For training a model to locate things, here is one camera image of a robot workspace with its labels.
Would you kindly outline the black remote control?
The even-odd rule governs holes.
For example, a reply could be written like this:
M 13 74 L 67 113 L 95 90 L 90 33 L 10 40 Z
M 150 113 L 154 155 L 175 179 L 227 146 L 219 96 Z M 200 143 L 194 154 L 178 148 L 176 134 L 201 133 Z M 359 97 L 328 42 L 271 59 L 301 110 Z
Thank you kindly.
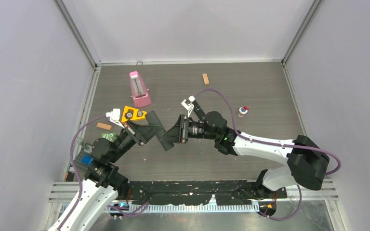
M 163 124 L 161 123 L 159 117 L 157 116 L 156 112 L 155 111 L 148 112 L 145 118 L 150 125 L 155 125 L 159 127 L 159 131 L 156 133 L 156 137 L 159 139 L 165 133 L 166 130 Z

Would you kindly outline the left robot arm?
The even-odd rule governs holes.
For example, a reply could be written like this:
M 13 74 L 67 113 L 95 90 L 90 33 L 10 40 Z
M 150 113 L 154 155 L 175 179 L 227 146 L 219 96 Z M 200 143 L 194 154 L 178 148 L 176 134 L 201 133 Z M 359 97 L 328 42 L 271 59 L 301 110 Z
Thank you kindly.
M 114 163 L 134 145 L 148 143 L 163 129 L 160 122 L 147 125 L 127 121 L 114 141 L 98 138 L 92 151 L 82 158 L 88 166 L 79 189 L 65 212 L 49 228 L 51 231 L 88 231 L 115 199 L 128 195 L 128 179 L 118 172 Z

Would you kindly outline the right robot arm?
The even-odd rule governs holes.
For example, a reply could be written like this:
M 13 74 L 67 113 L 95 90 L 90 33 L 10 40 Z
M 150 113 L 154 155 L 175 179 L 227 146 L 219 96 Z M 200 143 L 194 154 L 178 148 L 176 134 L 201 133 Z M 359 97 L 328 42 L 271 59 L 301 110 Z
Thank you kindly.
M 215 149 L 225 155 L 254 156 L 283 164 L 277 169 L 261 171 L 255 186 L 257 194 L 264 198 L 280 188 L 296 184 L 320 190 L 330 161 L 306 136 L 273 140 L 246 133 L 238 135 L 217 111 L 208 112 L 202 121 L 179 115 L 171 129 L 158 135 L 165 150 L 175 143 L 187 143 L 190 138 L 214 140 Z

